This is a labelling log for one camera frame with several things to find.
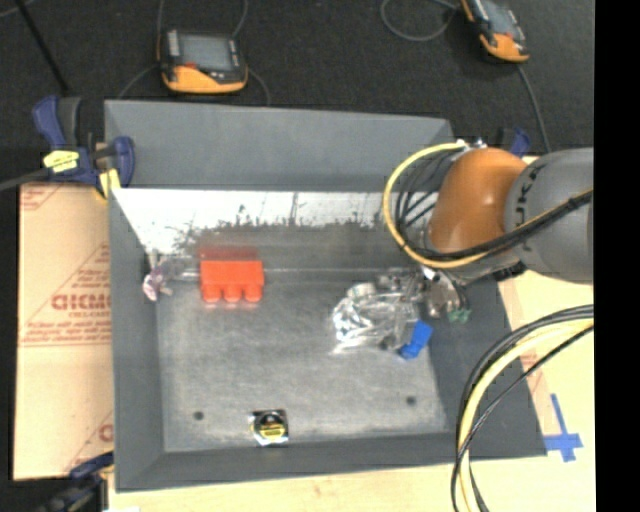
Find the black carpet floor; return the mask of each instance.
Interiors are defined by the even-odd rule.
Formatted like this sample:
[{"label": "black carpet floor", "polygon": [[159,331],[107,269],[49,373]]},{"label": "black carpet floor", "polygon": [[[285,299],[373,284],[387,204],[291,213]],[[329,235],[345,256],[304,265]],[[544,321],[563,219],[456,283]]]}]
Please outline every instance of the black carpet floor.
[{"label": "black carpet floor", "polygon": [[[80,134],[103,135],[103,101],[120,95],[154,64],[159,0],[25,0],[72,92],[83,98]],[[523,69],[551,150],[594,144],[595,0],[510,0],[527,35]],[[381,21],[380,0],[260,0],[238,34],[271,105],[437,116],[467,140],[499,142],[502,128],[523,129],[532,151],[545,146],[535,109],[514,65],[489,64],[460,12],[429,42],[408,42]],[[166,0],[163,24],[231,32],[241,0]],[[393,0],[389,19],[412,34],[432,32],[449,13],[429,0]],[[12,0],[0,0],[0,180],[39,167],[46,145],[31,120],[42,97],[60,93],[47,62]],[[157,71],[126,97],[171,98]],[[217,101],[264,105],[252,76]],[[0,510],[30,510],[59,482],[10,483],[16,313],[15,191],[0,193]]]}]

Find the blue object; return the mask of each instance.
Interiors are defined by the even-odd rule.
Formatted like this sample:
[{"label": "blue object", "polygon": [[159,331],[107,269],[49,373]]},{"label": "blue object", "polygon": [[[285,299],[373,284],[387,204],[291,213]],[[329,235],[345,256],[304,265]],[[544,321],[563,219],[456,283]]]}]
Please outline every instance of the blue object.
[{"label": "blue object", "polygon": [[[100,174],[102,171],[96,169],[92,163],[89,150],[82,146],[76,146],[75,141],[69,141],[64,135],[64,129],[58,117],[57,96],[47,96],[40,100],[32,110],[33,121],[38,132],[49,143],[51,150],[73,149],[80,158],[78,166],[74,169],[63,172],[49,171],[50,181],[79,181],[96,187],[100,192]],[[116,137],[109,149],[104,152],[106,155],[113,155],[117,160],[117,171],[122,186],[127,186],[131,182],[135,159],[133,154],[133,141],[129,137]]]},{"label": "blue object", "polygon": [[414,359],[418,357],[420,351],[427,346],[427,343],[429,343],[432,332],[433,327],[425,324],[422,320],[418,320],[413,328],[411,341],[400,347],[400,356],[404,359]]},{"label": "blue object", "polygon": [[582,448],[584,445],[580,440],[578,434],[569,434],[567,431],[567,425],[564,422],[562,411],[560,410],[560,402],[555,393],[551,394],[551,402],[553,403],[553,409],[558,417],[558,423],[560,424],[560,434],[544,436],[544,444],[547,451],[558,450],[562,455],[563,462],[571,462],[576,460],[576,454],[574,450],[576,448]]},{"label": "blue object", "polygon": [[73,468],[69,472],[69,478],[71,478],[72,480],[87,478],[100,471],[101,469],[112,466],[113,462],[113,452],[103,453],[102,455],[98,455],[93,459],[89,459],[88,461],[85,461],[79,466]]},{"label": "blue object", "polygon": [[531,148],[531,139],[529,138],[527,133],[520,128],[514,128],[514,132],[515,135],[513,137],[513,142],[511,143],[511,149],[509,150],[509,152],[514,154],[518,158],[522,158]]}]

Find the yellow cable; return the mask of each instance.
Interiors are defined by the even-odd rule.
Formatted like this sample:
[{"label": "yellow cable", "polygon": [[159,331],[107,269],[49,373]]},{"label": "yellow cable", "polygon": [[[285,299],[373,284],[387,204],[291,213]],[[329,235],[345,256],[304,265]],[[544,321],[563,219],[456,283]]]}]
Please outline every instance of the yellow cable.
[{"label": "yellow cable", "polygon": [[[593,319],[570,320],[567,321],[566,324],[551,326],[543,332],[539,332],[540,329],[538,329],[537,331],[530,333],[512,349],[503,354],[495,363],[493,363],[488,368],[482,378],[478,380],[478,383],[474,387],[473,391],[469,395],[469,399],[467,400],[464,412],[462,414],[462,419],[460,420],[460,431],[457,445],[458,450],[462,448],[462,445],[464,444],[465,439],[467,438],[467,435],[469,434],[473,426],[473,420],[475,418],[476,411],[486,390],[495,380],[495,378],[500,375],[500,373],[502,373],[507,366],[509,366],[513,361],[515,361],[525,352],[528,352],[529,350],[532,350],[542,343],[545,343],[550,338],[560,338],[558,343],[556,343],[550,349],[553,350],[567,338],[578,334],[588,327],[593,326],[594,322]],[[474,492],[471,479],[470,464],[469,449],[467,448],[460,465],[460,490],[464,497],[467,509],[472,512],[481,512],[477,506],[477,503],[475,502],[475,499],[472,498]]]},{"label": "yellow cable", "polygon": [[[453,143],[446,143],[446,144],[439,144],[437,146],[432,146],[426,149],[422,149],[420,151],[418,151],[417,153],[414,153],[413,155],[411,155],[409,158],[407,158],[404,162],[402,162],[398,167],[395,168],[395,170],[391,173],[391,176],[389,176],[389,179],[387,180],[387,183],[384,187],[384,192],[382,194],[382,214],[384,216],[384,221],[385,224],[387,226],[387,228],[389,229],[389,232],[391,233],[391,236],[393,236],[394,240],[396,241],[396,243],[402,248],[402,250],[404,252],[406,252],[412,259],[414,259],[415,261],[417,261],[418,263],[421,263],[422,265],[426,265],[428,267],[432,267],[432,268],[443,268],[443,269],[449,269],[449,268],[456,268],[456,267],[461,267],[463,265],[467,265],[469,263],[473,263],[474,261],[477,261],[481,258],[484,258],[488,252],[483,252],[483,253],[479,253],[479,254],[475,254],[473,256],[467,256],[464,258],[459,258],[456,260],[451,260],[451,261],[437,261],[437,260],[432,260],[429,258],[425,258],[424,256],[422,256],[421,254],[417,253],[415,250],[413,250],[411,247],[409,247],[408,242],[402,237],[402,235],[398,232],[398,230],[396,229],[395,226],[395,222],[393,220],[393,216],[391,215],[391,193],[393,191],[393,186],[395,185],[396,181],[398,180],[398,178],[400,177],[400,175],[407,170],[408,167],[410,167],[413,163],[415,163],[417,160],[420,160],[421,158],[424,158],[426,156],[429,156],[433,153],[438,153],[440,151],[449,151],[449,150],[455,150],[455,149],[463,149],[468,147],[467,144],[463,141],[459,141],[459,142],[453,142]],[[593,189],[587,190],[585,192],[582,192],[581,194],[578,194],[575,197],[580,197],[586,193],[589,193],[590,191],[592,191]],[[525,227],[527,227],[529,224],[537,221],[540,217],[555,211],[559,208],[563,208],[565,206],[566,203],[563,203],[555,208],[552,208],[550,210],[547,210],[545,212],[542,212],[539,215],[536,215],[535,217],[532,217],[531,219],[527,220],[527,222],[521,224],[520,226],[518,226],[518,228],[516,228],[515,230],[513,230],[513,233],[518,232],[519,230],[524,229]]]}]

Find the gray bin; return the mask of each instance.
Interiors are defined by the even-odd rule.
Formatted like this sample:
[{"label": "gray bin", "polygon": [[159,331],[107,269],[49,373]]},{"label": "gray bin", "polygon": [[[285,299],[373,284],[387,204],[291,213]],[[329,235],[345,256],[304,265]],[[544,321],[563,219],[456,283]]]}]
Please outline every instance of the gray bin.
[{"label": "gray bin", "polygon": [[[107,139],[129,135],[137,157],[134,182],[110,207],[117,488],[453,461],[465,380],[509,331],[496,284],[471,287],[467,324],[428,320],[434,335],[412,361],[375,350],[331,354],[326,325],[349,286],[412,264],[371,214],[375,208],[354,217],[350,206],[379,200],[386,176],[409,154],[451,141],[449,124],[164,102],[109,101],[105,109]],[[192,246],[215,239],[257,250],[265,266],[262,301],[208,308],[196,283],[177,282],[173,296],[146,299],[141,283],[154,240],[174,233],[175,250],[186,250],[179,243],[186,240],[185,211],[172,209],[177,203],[167,197],[183,198],[194,212],[198,201],[228,204],[235,215],[247,191],[294,197],[291,206],[306,198],[307,212],[314,204],[324,212],[306,223],[302,210],[284,222],[253,214],[250,222],[222,222],[212,214],[210,224],[188,226]],[[194,193],[199,199],[190,201]],[[520,373],[514,367],[503,381]],[[286,411],[286,445],[257,446],[248,417],[260,409]],[[522,387],[487,422],[474,455],[542,453]]]}]

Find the red toy block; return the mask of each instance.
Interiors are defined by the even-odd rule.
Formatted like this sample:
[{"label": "red toy block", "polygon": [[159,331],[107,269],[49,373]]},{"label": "red toy block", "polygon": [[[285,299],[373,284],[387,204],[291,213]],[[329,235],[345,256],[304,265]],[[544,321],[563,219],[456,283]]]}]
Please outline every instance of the red toy block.
[{"label": "red toy block", "polygon": [[200,290],[205,302],[238,302],[243,296],[247,302],[262,299],[264,269],[262,262],[216,261],[200,262]]}]

